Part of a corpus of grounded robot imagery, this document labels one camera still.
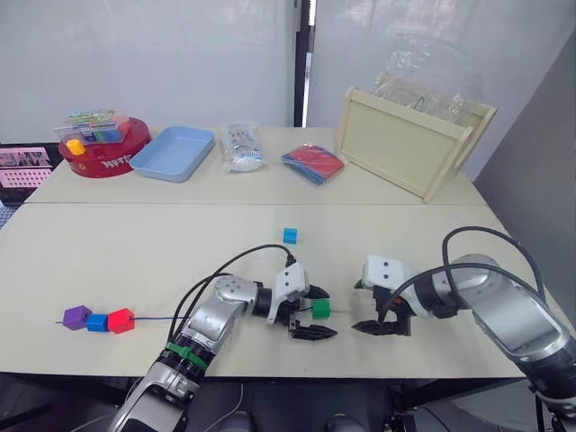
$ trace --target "green band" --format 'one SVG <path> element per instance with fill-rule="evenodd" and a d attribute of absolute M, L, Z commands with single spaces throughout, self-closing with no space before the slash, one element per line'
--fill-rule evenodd
<path fill-rule="evenodd" d="M 184 360 L 188 360 L 195 365 L 202 368 L 203 371 L 208 369 L 208 364 L 204 362 L 198 355 L 192 352 L 192 350 L 187 346 L 179 346 L 177 344 L 173 344 L 172 342 L 168 342 L 166 345 L 166 349 L 177 353 L 181 356 Z"/>

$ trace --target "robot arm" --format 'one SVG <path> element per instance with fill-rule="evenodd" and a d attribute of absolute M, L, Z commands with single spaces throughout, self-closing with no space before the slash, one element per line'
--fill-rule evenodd
<path fill-rule="evenodd" d="M 186 428 L 186 409 L 199 390 L 199 382 L 244 314 L 265 317 L 269 325 L 288 324 L 311 293 L 302 266 L 294 263 L 275 279 L 273 290 L 239 277 L 221 276 L 211 296 L 198 307 L 182 331 L 168 342 L 146 376 L 116 414 L 109 432 L 179 432 Z M 323 337 L 336 332 L 322 326 Z"/>
<path fill-rule="evenodd" d="M 498 266 L 492 258 L 478 254 L 454 261 L 471 263 Z M 458 308 L 455 309 L 446 273 L 440 272 L 406 289 L 391 308 L 397 321 L 383 321 L 383 305 L 413 275 L 400 261 L 369 256 L 363 279 L 356 288 L 373 291 L 379 319 L 357 323 L 354 328 L 373 335 L 409 336 L 410 325 L 403 321 L 410 322 L 410 316 L 445 319 L 454 316 L 458 309 L 472 310 L 484 333 L 526 375 L 548 409 L 561 419 L 576 419 L 576 342 L 534 294 L 515 286 L 502 274 L 459 268 L 452 270 L 460 300 Z"/>

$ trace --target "white table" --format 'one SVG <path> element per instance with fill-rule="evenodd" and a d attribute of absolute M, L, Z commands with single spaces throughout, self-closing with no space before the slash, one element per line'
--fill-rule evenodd
<path fill-rule="evenodd" d="M 325 133 L 310 130 L 310 137 Z M 306 130 L 277 132 L 286 141 L 287 134 L 292 147 L 309 138 Z M 271 132 L 266 139 L 274 136 Z M 295 340 L 280 325 L 268 327 L 263 319 L 246 317 L 208 375 L 522 376 L 468 313 L 445 320 L 415 318 L 412 337 L 372 337 L 350 328 L 375 316 L 371 294 L 353 290 L 367 254 L 396 257 L 424 270 L 440 264 L 441 240 L 449 230 L 466 224 L 502 230 L 465 178 L 449 185 L 437 204 L 424 205 L 356 166 L 318 188 L 288 170 L 285 183 L 280 182 L 282 166 L 269 167 L 267 175 L 225 174 L 216 155 L 213 151 L 200 174 L 184 184 L 135 175 L 89 180 L 61 166 L 0 230 L 0 344 L 10 347 L 0 355 L 0 371 L 142 375 L 166 342 L 167 321 L 139 321 L 122 335 L 70 331 L 54 321 L 78 304 L 101 313 L 129 307 L 137 316 L 171 315 L 193 282 L 246 248 L 280 242 L 282 229 L 295 227 L 300 239 L 294 252 L 310 282 L 331 293 L 335 310 L 347 311 L 320 322 L 338 335 L 316 343 Z M 256 192 L 237 186 L 254 186 L 250 177 L 261 185 Z M 211 193 L 194 185 L 202 178 Z M 206 179 L 235 187 L 237 193 L 221 191 Z M 385 192 L 378 195 L 381 189 Z M 58 202 L 81 199 L 86 203 Z M 521 256 L 495 238 L 472 233 L 454 240 L 452 257 L 469 252 L 489 254 L 531 280 Z M 270 286 L 283 262 L 278 251 L 263 251 L 232 270 Z M 551 298 L 550 303 L 558 311 Z"/>

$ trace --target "plastic bag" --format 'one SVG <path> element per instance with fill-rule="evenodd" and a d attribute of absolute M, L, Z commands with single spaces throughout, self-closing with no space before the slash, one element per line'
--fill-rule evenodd
<path fill-rule="evenodd" d="M 266 163 L 256 123 L 227 123 L 219 127 L 222 164 L 229 173 L 259 169 Z"/>
<path fill-rule="evenodd" d="M 344 168 L 344 163 L 336 155 L 311 143 L 286 153 L 282 162 L 316 185 L 324 185 Z"/>
<path fill-rule="evenodd" d="M 464 117 L 482 99 L 482 80 L 471 64 L 462 51 L 444 41 L 400 34 L 373 94 L 465 125 Z"/>

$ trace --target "red cube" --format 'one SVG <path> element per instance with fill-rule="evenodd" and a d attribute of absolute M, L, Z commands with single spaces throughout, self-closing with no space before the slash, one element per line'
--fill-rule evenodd
<path fill-rule="evenodd" d="M 116 334 L 134 330 L 134 314 L 128 308 L 109 313 L 108 329 Z"/>

